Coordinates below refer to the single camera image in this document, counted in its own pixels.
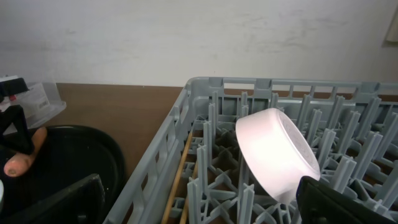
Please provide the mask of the orange carrot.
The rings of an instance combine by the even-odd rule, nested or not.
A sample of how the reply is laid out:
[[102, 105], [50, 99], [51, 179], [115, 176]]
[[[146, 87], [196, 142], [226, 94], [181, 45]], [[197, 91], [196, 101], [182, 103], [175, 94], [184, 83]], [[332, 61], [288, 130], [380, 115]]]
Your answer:
[[33, 165], [36, 157], [42, 148], [47, 138], [47, 129], [41, 127], [32, 136], [32, 143], [34, 145], [34, 151], [32, 154], [21, 154], [16, 153], [10, 158], [4, 166], [4, 173], [9, 177], [20, 177], [24, 175]]

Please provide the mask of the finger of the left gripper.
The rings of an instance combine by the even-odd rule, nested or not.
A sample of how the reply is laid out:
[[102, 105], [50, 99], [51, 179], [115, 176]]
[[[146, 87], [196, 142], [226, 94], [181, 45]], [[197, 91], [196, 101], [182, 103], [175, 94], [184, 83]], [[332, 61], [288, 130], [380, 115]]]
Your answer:
[[[16, 132], [11, 134], [13, 137], [11, 139], [4, 135], [10, 125], [16, 129]], [[1, 146], [22, 154], [32, 154], [34, 151], [24, 110], [20, 105], [10, 106], [6, 111], [1, 112]]]

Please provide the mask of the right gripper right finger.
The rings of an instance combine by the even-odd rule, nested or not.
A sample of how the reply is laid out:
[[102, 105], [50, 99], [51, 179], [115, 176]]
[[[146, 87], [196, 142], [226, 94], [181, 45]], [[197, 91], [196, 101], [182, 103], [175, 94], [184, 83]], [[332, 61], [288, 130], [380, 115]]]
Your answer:
[[300, 179], [296, 199], [303, 224], [396, 224], [309, 176]]

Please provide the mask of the wooden chopstick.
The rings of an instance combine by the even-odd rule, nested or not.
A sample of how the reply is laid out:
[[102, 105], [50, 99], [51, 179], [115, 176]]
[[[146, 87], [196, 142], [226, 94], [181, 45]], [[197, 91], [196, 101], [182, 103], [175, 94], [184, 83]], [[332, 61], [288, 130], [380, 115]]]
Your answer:
[[[194, 170], [193, 170], [193, 174], [191, 176], [192, 179], [196, 179], [197, 172], [198, 172], [198, 163], [196, 162]], [[187, 218], [188, 218], [188, 197], [186, 197], [186, 199], [185, 199], [185, 204], [184, 204], [184, 207], [182, 210], [182, 215], [180, 218], [180, 224], [186, 224]]]
[[163, 214], [163, 217], [162, 217], [162, 220], [161, 220], [161, 224], [167, 224], [167, 222], [168, 222], [170, 211], [171, 211], [171, 208], [172, 208], [172, 204], [174, 202], [175, 194], [177, 192], [178, 185], [179, 185], [179, 182], [180, 182], [180, 177], [181, 177], [181, 174], [183, 172], [183, 166], [184, 166], [184, 163], [186, 161], [188, 150], [189, 150], [191, 142], [192, 142], [192, 137], [193, 137], [193, 132], [191, 131], [189, 133], [189, 135], [188, 135], [187, 141], [186, 141], [184, 149], [183, 149], [183, 153], [182, 153], [181, 158], [180, 158], [180, 163], [178, 165], [176, 176], [174, 178], [174, 182], [173, 182], [170, 194], [169, 194], [169, 198], [168, 198], [168, 201], [167, 201], [167, 204], [166, 204], [166, 207], [165, 207], [165, 211], [164, 211], [164, 214]]

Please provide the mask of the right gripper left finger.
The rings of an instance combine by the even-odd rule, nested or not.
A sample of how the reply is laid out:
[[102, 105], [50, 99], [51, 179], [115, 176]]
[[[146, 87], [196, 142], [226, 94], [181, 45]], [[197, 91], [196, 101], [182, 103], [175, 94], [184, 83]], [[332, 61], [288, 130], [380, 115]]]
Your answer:
[[100, 223], [104, 204], [101, 178], [91, 174], [1, 223]]

